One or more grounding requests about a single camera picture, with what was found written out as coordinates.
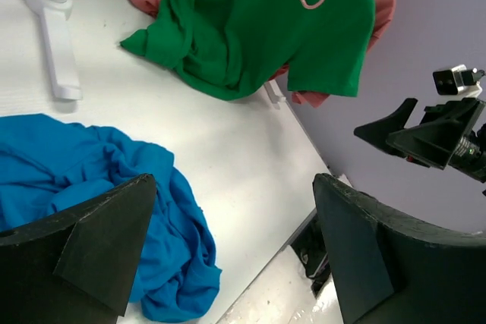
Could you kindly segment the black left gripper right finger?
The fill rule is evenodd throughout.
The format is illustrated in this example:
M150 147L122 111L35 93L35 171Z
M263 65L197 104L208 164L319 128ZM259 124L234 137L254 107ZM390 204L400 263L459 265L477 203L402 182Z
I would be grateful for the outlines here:
M344 322L485 321L484 235L424 222L329 174L313 189Z

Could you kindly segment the blue t-shirt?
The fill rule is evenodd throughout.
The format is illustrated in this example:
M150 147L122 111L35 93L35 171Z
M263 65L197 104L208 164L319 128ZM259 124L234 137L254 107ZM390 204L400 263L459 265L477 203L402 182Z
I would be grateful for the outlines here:
M157 322L199 319L219 293L216 245L174 155L114 127L44 114L1 119L1 228L92 199L142 174L156 182L153 212L130 300Z

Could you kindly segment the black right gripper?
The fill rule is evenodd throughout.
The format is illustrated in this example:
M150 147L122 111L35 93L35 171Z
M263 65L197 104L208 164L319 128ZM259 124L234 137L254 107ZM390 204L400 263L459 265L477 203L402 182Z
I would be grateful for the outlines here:
M407 98L390 115L354 129L354 135L383 153L404 153L428 167L485 168L485 129L473 131L484 101L464 98L428 106L419 125L404 129L417 102Z

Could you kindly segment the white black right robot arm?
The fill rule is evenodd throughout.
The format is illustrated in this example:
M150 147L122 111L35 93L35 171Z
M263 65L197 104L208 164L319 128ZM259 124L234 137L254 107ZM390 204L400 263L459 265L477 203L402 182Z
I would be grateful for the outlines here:
M426 168L450 166L485 182L485 127L473 131L485 102L472 97L427 106L420 123L406 128L418 100L407 98L390 115L354 129L354 135L390 156Z

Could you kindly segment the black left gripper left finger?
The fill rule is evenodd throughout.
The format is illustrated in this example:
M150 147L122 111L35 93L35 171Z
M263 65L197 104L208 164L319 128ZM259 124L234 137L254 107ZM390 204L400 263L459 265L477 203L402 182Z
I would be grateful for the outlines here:
M124 316L156 196L152 175L1 234L3 323Z

